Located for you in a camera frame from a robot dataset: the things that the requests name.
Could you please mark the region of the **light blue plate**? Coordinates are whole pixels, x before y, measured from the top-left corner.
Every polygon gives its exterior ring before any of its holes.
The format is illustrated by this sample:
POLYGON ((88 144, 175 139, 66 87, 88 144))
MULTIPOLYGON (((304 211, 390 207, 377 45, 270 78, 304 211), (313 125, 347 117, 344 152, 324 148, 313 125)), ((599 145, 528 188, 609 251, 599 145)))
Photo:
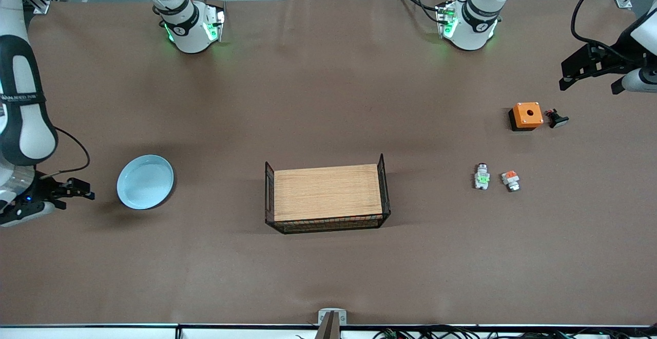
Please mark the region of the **light blue plate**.
POLYGON ((150 210, 169 198, 175 184, 175 171, 169 161, 161 156, 140 156, 122 168, 117 195, 132 210, 150 210))

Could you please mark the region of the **grey connector box green light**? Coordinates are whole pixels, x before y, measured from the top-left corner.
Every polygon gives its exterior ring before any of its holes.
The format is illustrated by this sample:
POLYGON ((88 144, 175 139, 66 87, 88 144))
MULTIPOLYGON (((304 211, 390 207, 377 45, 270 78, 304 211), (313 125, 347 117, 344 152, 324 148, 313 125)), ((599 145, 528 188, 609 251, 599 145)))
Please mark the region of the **grey connector box green light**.
POLYGON ((204 27, 211 43, 220 42, 225 23, 225 6, 205 4, 204 27))
POLYGON ((434 7, 437 30, 441 39, 450 39, 458 24, 457 0, 448 0, 434 7))

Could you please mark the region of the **brown table cover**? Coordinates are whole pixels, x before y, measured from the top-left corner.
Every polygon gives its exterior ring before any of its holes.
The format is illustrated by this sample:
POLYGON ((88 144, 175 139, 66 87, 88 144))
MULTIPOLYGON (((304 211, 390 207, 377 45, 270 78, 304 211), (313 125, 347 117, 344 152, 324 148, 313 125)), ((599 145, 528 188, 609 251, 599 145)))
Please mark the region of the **brown table cover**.
POLYGON ((328 307, 366 324, 657 323, 657 94, 613 95, 615 76, 560 91, 575 3, 509 0, 486 47, 461 52, 401 0, 234 2, 198 55, 150 4, 51 5, 30 40, 96 199, 0 228, 0 324, 308 323, 328 307), (544 124, 512 131, 519 102, 544 124), (548 109, 569 122, 550 128, 548 109), (380 228, 265 224, 265 162, 381 154, 380 228), (117 178, 146 155, 175 188, 132 210, 117 178))

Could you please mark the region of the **wooden board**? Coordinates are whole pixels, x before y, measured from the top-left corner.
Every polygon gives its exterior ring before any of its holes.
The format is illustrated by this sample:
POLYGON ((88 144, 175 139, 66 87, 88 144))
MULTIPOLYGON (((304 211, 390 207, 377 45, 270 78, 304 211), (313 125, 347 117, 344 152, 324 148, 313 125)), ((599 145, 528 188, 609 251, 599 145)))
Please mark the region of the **wooden board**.
POLYGON ((383 213, 375 164, 276 171, 273 200, 274 221, 383 213))

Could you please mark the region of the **orange button enclosure box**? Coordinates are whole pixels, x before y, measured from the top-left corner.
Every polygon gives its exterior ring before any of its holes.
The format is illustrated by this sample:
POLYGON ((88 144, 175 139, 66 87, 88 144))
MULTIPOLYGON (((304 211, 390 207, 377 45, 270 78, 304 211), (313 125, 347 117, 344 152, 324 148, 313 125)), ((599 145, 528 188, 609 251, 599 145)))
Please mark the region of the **orange button enclosure box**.
POLYGON ((508 117, 512 131, 533 131, 545 122, 538 102, 516 103, 508 117))

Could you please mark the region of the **white table edge rail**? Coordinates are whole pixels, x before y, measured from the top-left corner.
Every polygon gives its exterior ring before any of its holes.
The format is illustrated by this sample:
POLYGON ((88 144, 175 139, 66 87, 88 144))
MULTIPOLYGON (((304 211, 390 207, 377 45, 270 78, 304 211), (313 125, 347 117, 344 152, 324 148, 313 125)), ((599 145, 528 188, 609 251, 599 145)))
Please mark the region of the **white table edge rail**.
MULTIPOLYGON (((314 339, 318 324, 0 325, 0 339, 314 339)), ((651 325, 347 324, 342 339, 657 339, 651 325)))

